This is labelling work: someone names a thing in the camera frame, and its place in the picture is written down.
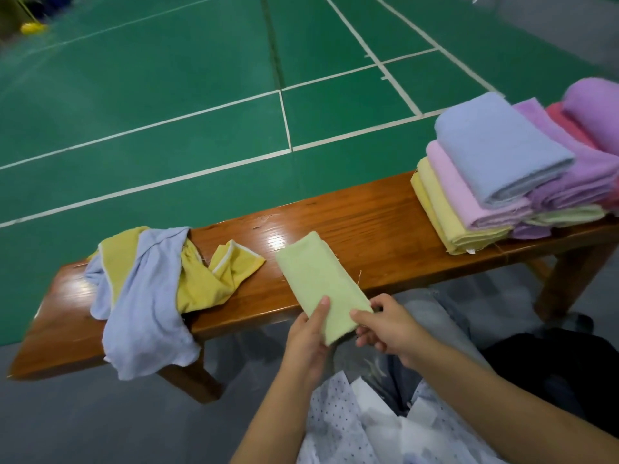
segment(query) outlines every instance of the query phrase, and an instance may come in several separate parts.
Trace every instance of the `black bag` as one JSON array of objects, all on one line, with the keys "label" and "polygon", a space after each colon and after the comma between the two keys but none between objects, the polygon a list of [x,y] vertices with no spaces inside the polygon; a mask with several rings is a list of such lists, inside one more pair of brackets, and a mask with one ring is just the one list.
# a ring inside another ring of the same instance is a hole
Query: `black bag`
[{"label": "black bag", "polygon": [[619,352],[605,339],[551,328],[482,354],[502,378],[619,438]]}]

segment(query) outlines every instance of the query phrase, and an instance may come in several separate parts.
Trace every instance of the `light green towel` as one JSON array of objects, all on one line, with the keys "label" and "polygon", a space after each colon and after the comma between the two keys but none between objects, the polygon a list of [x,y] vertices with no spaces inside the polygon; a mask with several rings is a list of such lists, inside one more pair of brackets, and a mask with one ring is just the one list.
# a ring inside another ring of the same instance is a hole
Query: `light green towel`
[{"label": "light green towel", "polygon": [[532,218],[524,220],[524,222],[535,226],[566,227],[597,221],[598,219],[604,218],[606,213],[606,210],[600,205],[592,203],[590,205],[565,208],[564,210],[538,213],[533,215]]},{"label": "light green towel", "polygon": [[303,239],[280,249],[275,259],[292,292],[308,316],[322,296],[331,298],[331,309],[324,328],[324,342],[335,342],[357,326],[351,309],[372,311],[361,288],[337,260],[329,245],[312,231]]}]

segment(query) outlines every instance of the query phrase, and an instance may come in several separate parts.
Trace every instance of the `purple towel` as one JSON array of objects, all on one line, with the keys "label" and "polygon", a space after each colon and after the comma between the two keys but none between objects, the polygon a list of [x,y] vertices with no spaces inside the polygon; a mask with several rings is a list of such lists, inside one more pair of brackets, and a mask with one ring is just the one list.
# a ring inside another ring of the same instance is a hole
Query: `purple towel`
[{"label": "purple towel", "polygon": [[607,153],[619,156],[619,84],[584,78],[563,96],[563,110],[574,117]]},{"label": "purple towel", "polygon": [[551,235],[550,226],[529,225],[524,222],[518,223],[511,232],[514,239],[542,239]]},{"label": "purple towel", "polygon": [[613,190],[619,174],[619,156],[594,150],[572,138],[555,124],[535,98],[520,102],[514,108],[540,132],[576,157],[574,165],[558,178],[545,182],[527,194],[535,212],[599,202]]}]

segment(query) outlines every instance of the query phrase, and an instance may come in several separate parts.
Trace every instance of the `forearm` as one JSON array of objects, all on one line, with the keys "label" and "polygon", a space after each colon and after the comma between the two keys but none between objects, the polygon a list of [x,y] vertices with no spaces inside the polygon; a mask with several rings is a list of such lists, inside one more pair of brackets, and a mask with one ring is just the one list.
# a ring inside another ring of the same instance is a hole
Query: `forearm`
[{"label": "forearm", "polygon": [[303,378],[280,370],[231,464],[293,464],[305,436],[311,393]]},{"label": "forearm", "polygon": [[513,464],[610,463],[619,440],[533,396],[434,339],[415,369],[504,459]]}]

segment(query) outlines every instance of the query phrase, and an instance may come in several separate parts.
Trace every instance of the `green court floor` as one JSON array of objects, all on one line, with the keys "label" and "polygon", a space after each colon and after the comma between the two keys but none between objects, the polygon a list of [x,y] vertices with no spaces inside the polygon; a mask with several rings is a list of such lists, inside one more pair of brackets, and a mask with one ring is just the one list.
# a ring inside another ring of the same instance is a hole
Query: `green court floor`
[{"label": "green court floor", "polygon": [[0,57],[0,344],[107,236],[408,171],[444,108],[591,75],[462,0],[84,0]]}]

